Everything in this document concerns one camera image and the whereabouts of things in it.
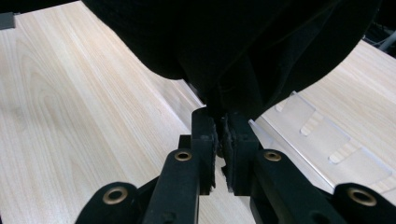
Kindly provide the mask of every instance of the black fabric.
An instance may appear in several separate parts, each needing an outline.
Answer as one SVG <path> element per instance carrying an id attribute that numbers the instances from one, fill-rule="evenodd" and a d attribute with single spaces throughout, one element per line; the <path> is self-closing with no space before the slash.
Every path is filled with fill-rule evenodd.
<path id="1" fill-rule="evenodd" d="M 383 0 L 381 7 L 378 10 L 378 15 L 375 19 L 381 25 L 388 26 L 392 29 L 396 29 L 396 1 L 395 0 Z"/>
<path id="2" fill-rule="evenodd" d="M 75 2 L 77 0 L 0 0 L 0 13 L 14 12 L 26 13 L 47 7 L 56 7 L 61 4 Z"/>
<path id="3" fill-rule="evenodd" d="M 83 0 L 154 73 L 184 78 L 215 117 L 256 119 L 345 59 L 380 0 Z"/>

